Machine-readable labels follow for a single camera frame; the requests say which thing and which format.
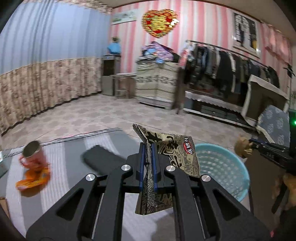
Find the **table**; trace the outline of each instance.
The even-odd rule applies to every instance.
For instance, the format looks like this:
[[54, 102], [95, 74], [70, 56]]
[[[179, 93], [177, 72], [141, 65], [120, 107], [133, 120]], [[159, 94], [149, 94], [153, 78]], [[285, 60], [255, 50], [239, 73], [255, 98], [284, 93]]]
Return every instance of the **table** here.
[[[111, 75], [114, 79], [114, 95], [118, 98], [119, 93], [125, 93], [126, 99], [129, 98], [131, 92], [131, 82], [130, 78], [136, 77], [136, 73], [119, 73]], [[120, 87], [120, 79], [126, 80], [125, 87]]]

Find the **pink striped wallpaper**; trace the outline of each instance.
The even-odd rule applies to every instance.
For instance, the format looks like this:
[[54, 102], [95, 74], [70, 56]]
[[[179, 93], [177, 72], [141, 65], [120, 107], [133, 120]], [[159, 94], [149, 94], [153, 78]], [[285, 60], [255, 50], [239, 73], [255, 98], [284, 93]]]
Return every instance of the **pink striped wallpaper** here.
[[[164, 37], [157, 39], [148, 34], [141, 24], [141, 17], [148, 10], [172, 9], [179, 16], [178, 25]], [[111, 25], [111, 37], [118, 36], [122, 48], [121, 72], [135, 72], [135, 61], [140, 55], [140, 48], [151, 41], [172, 48], [180, 53], [186, 39], [206, 42], [227, 49], [243, 53], [261, 63], [274, 68], [279, 75], [280, 85], [283, 91], [287, 91], [288, 78], [283, 67], [284, 62], [272, 56], [265, 50], [266, 34], [261, 23], [258, 23], [258, 48], [261, 57], [256, 58], [250, 54], [233, 49], [233, 10], [211, 3], [192, 0], [155, 0], [133, 3], [115, 8], [114, 13], [131, 9], [138, 9], [138, 20], [128, 23]]]

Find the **heart decoration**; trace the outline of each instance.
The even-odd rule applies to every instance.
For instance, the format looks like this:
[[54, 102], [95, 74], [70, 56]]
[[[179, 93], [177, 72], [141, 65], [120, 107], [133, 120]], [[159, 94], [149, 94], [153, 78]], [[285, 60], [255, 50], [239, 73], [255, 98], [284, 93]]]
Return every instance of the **heart decoration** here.
[[177, 25], [177, 18], [178, 15], [170, 9], [149, 10], [142, 17], [142, 26], [152, 36], [161, 38]]

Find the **laundry basket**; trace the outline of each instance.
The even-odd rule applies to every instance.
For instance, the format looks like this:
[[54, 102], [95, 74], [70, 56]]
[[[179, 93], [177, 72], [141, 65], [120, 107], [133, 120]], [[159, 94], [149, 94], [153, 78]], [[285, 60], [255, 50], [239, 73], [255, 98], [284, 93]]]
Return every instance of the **laundry basket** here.
[[210, 175], [241, 202], [248, 193], [250, 176], [240, 158], [213, 144], [197, 144], [195, 152], [200, 165], [200, 175]]

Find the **red logo label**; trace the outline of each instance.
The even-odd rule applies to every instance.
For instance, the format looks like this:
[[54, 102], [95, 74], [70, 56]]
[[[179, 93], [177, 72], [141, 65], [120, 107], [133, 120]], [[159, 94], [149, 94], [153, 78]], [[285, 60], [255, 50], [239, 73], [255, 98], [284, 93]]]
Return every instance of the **red logo label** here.
[[193, 150], [191, 148], [188, 138], [184, 139], [183, 147], [187, 154], [191, 154], [191, 155], [193, 154]]

